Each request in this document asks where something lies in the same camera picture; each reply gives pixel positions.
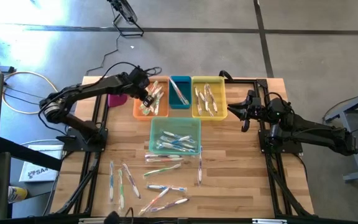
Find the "wooden tabletop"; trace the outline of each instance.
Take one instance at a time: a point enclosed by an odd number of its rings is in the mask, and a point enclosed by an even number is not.
[[[84,77],[83,84],[93,83],[100,77]],[[287,99],[284,81],[281,78],[268,78],[269,91],[281,94]],[[251,85],[227,84],[227,103],[238,103],[245,99]],[[83,120],[91,120],[95,98],[78,102],[75,115]],[[203,181],[197,185],[198,159],[189,158],[182,167],[143,179],[143,174],[167,165],[146,164],[144,155],[149,147],[150,121],[138,121],[132,115],[133,99],[122,106],[109,109],[107,128],[109,129],[106,150],[102,153],[98,180],[94,193],[92,216],[107,216],[118,211],[118,173],[122,163],[126,163],[134,176],[142,196],[139,200],[132,191],[129,181],[123,177],[125,209],[133,207],[137,216],[139,210],[155,198],[159,192],[147,190],[147,183],[187,187],[184,204],[147,213],[146,217],[205,217],[205,218],[269,218],[273,217],[272,200],[265,157],[260,153],[257,130],[259,124],[251,121],[246,133],[241,132],[242,122],[229,113],[223,121],[201,122],[201,143],[203,145]],[[172,116],[191,116],[191,110],[171,110]],[[305,172],[300,161],[291,154],[283,154],[283,164],[288,188],[296,199],[310,213],[313,213]],[[57,211],[69,199],[78,186],[84,153],[75,152],[63,161],[51,212]],[[109,163],[114,161],[114,200],[109,199]],[[88,197],[85,188],[82,209]],[[280,208],[284,211],[282,194],[278,193]],[[168,192],[157,206],[165,205],[183,195]]]

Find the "yellow bin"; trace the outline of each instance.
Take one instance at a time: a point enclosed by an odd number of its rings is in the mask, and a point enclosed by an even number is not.
[[[195,87],[204,94],[204,85],[209,84],[211,87],[212,94],[214,95],[216,106],[218,106],[218,112],[215,113],[215,110],[212,105],[211,99],[208,99],[208,106],[214,116],[210,116],[209,112],[205,109],[205,103],[199,98],[201,104],[202,113],[198,114],[197,104],[196,104],[196,94]],[[223,77],[193,77],[191,78],[192,84],[192,106],[191,113],[194,118],[199,118],[203,121],[221,121],[227,117],[227,104],[226,104],[226,90],[224,87],[224,78]]]

